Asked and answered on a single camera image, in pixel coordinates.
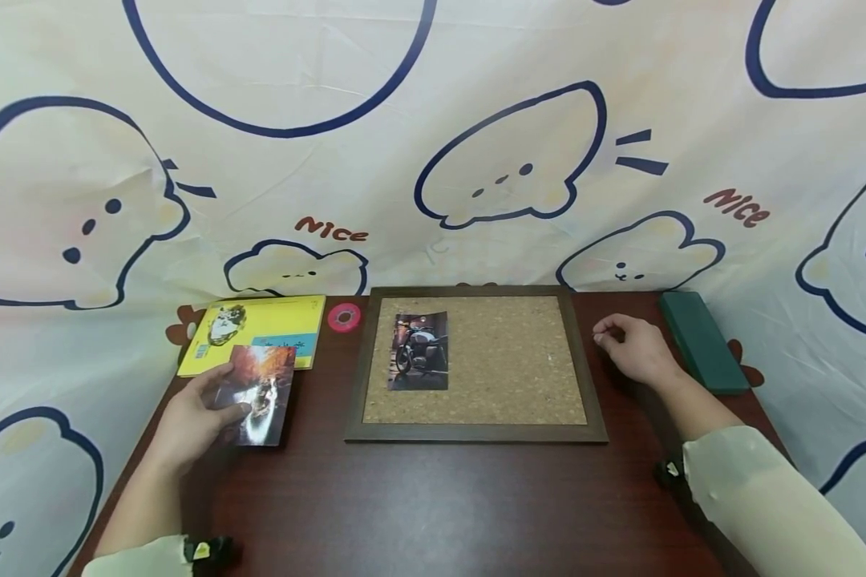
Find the motorcycle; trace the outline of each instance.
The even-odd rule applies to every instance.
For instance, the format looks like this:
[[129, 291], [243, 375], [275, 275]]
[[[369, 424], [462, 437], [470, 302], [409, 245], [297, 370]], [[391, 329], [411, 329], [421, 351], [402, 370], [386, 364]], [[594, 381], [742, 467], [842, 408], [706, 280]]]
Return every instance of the motorcycle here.
[[407, 327], [407, 339], [395, 352], [398, 372], [407, 375], [411, 370], [423, 374], [446, 375], [447, 335], [437, 337], [432, 327]]

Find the white backdrop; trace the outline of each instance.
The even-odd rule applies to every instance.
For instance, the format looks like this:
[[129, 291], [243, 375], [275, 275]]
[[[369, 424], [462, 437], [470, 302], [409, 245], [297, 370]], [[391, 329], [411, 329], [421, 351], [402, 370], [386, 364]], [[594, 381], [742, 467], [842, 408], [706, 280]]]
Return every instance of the white backdrop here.
[[700, 291], [866, 540], [866, 0], [0, 0], [0, 576], [179, 305], [458, 283]]

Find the pink tape roll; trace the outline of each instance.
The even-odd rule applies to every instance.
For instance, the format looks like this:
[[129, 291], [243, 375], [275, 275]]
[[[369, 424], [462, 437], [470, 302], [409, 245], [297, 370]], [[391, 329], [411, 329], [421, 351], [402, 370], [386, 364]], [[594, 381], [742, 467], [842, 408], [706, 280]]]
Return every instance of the pink tape roll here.
[[359, 326], [361, 315], [358, 306], [353, 303], [341, 303], [330, 310], [327, 315], [327, 324], [337, 333], [348, 333]]

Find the white sleeve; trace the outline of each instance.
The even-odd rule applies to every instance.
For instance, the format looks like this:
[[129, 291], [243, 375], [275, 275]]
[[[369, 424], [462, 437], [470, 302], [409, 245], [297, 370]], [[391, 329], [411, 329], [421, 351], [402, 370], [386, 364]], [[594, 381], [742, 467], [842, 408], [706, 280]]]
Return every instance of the white sleeve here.
[[761, 577], [866, 577], [866, 546], [834, 506], [749, 426], [683, 445], [693, 499]]
[[98, 557], [87, 564], [82, 577], [192, 577], [184, 543], [184, 535], [170, 535], [143, 547]]

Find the green case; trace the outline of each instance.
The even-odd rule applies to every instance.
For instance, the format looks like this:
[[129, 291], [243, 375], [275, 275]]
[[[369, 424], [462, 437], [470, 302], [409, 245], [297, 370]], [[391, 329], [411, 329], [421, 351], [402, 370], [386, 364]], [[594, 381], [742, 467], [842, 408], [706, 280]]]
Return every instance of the green case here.
[[660, 305], [696, 381], [716, 395], [738, 395], [751, 387], [699, 293], [663, 293]]

